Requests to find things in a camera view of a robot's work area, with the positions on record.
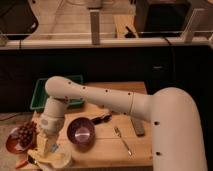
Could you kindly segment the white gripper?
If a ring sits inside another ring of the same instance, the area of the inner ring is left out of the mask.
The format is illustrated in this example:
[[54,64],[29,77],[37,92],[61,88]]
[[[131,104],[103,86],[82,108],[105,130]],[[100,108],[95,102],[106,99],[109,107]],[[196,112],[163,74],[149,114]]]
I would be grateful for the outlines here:
[[58,133],[63,128],[64,118],[53,117],[46,114],[40,116],[39,126],[43,130],[37,135],[37,150],[41,156],[45,156],[48,151],[54,153],[57,148]]

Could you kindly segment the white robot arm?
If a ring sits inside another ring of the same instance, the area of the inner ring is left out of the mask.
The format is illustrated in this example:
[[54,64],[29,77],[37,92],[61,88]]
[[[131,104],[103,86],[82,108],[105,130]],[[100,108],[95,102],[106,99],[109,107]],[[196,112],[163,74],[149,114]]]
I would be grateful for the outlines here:
[[46,135],[62,129],[67,101],[82,99],[152,125],[153,171],[208,171],[199,111],[182,89],[169,87],[146,95],[54,76],[46,81],[45,90],[49,98],[39,126]]

